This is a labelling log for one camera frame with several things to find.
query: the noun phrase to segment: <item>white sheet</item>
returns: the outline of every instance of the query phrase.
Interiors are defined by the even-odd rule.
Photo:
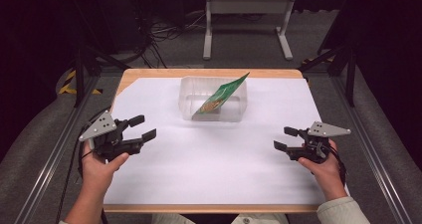
[[[321,204],[315,178],[274,149],[300,146],[284,126],[304,129],[320,120],[304,79],[248,78],[241,122],[182,119],[179,78],[138,79],[116,97],[112,117],[145,115],[124,139],[157,128],[115,173],[105,204]]]

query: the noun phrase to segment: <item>plastic box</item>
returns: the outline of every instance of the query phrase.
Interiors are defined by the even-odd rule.
[[[198,109],[221,85],[239,78],[184,77],[180,84],[179,109],[183,119],[196,121],[242,120],[248,103],[246,81],[233,93],[224,105],[211,113],[197,113]]]

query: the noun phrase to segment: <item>black cable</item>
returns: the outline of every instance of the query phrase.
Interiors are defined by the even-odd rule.
[[[103,224],[108,224],[108,220],[106,219],[106,213],[104,209],[102,210],[102,221]]]
[[[152,64],[149,62],[149,60],[145,56],[142,56],[142,58],[150,68],[156,68],[156,67],[152,66]]]
[[[164,36],[164,37],[163,36],[156,36],[154,34],[154,32],[156,33],[156,32],[159,32],[159,31],[151,32],[150,36],[152,38],[158,38],[158,39],[160,39],[160,40],[154,39],[155,42],[162,42],[162,41],[165,41],[165,40],[174,40],[174,39],[178,38],[180,35],[182,35],[183,33],[190,32],[190,31],[195,30],[198,27],[195,24],[198,23],[198,22],[200,22],[204,18],[205,18],[205,13],[202,14],[198,19],[196,19],[190,25],[186,25],[182,30],[180,30],[178,27],[166,27],[166,28],[162,28],[161,29],[162,32],[164,32],[165,30],[167,30],[166,31],[167,32],[167,35]]]
[[[156,67],[155,68],[159,68],[159,60],[158,60],[158,57],[155,55],[155,53],[154,53],[154,51],[152,51],[152,49],[148,49],[149,51],[151,51],[151,53],[152,53],[152,55],[154,56],[154,58],[157,60],[157,65],[156,65]]]
[[[84,132],[84,130],[85,130],[84,128],[81,128],[81,131],[80,131],[78,136],[81,136],[81,134]],[[62,191],[62,197],[60,199],[59,210],[58,210],[57,216],[56,216],[56,223],[59,223],[60,216],[62,214],[63,202],[65,200],[66,190],[68,188],[69,179],[71,177],[72,166],[74,165],[75,153],[76,153],[76,150],[77,150],[78,143],[79,143],[78,141],[75,143],[74,150],[72,152],[71,163],[69,164],[68,174],[66,175],[65,187],[63,188],[63,191]]]
[[[79,155],[78,155],[78,173],[79,173],[81,179],[84,179],[84,174],[83,174],[83,171],[82,171],[82,168],[83,168],[83,166],[82,166],[82,156],[83,155],[84,155],[84,146],[80,145],[80,152],[79,152]]]
[[[332,146],[330,146],[329,149],[330,149],[330,152],[332,153],[332,155],[334,155],[334,157],[337,159],[338,166],[339,166],[340,179],[341,179],[342,184],[345,185],[345,176],[347,175],[347,170],[345,168],[345,165],[341,161],[337,150],[335,150]]]
[[[151,64],[149,64],[148,60],[147,60],[145,57],[143,57],[143,56],[142,56],[142,58],[143,58],[143,63],[144,63],[145,65],[147,65],[149,68],[151,68],[151,69],[152,69],[152,66],[151,66]]]
[[[81,160],[83,160],[83,159],[84,159],[84,157],[88,156],[89,154],[93,153],[93,151],[94,151],[94,150],[91,150],[91,151],[89,151],[89,152],[85,153],[85,154],[81,157]]]
[[[157,54],[157,56],[158,56],[158,58],[159,58],[159,61],[161,61],[161,63],[162,63],[162,65],[164,66],[164,68],[165,69],[167,69],[167,66],[165,65],[165,63],[164,63],[164,61],[162,60],[162,58],[161,58],[161,56],[159,55],[159,53],[158,53],[158,50],[157,50],[157,45],[156,45],[156,43],[152,43],[151,44],[152,45],[152,48],[154,49],[154,51],[155,51],[155,53]]]

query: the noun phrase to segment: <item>sleeve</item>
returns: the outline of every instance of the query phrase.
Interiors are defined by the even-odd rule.
[[[321,205],[317,211],[321,224],[367,224],[363,212],[352,197],[341,197]]]

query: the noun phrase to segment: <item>gray gripper bracket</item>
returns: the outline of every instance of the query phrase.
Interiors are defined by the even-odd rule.
[[[321,142],[319,142],[318,144],[317,144],[317,147],[316,147],[316,155],[318,155],[318,156],[320,156],[320,157],[322,157],[322,158],[326,158],[326,155],[325,155],[325,153],[323,153],[323,151],[320,149],[320,147],[322,146],[322,143]]]
[[[108,111],[105,111],[97,120],[79,137],[80,141],[85,141],[117,128],[114,120]]]
[[[331,137],[351,134],[351,130],[316,121],[310,127],[310,130],[308,130],[308,134],[313,136]]]

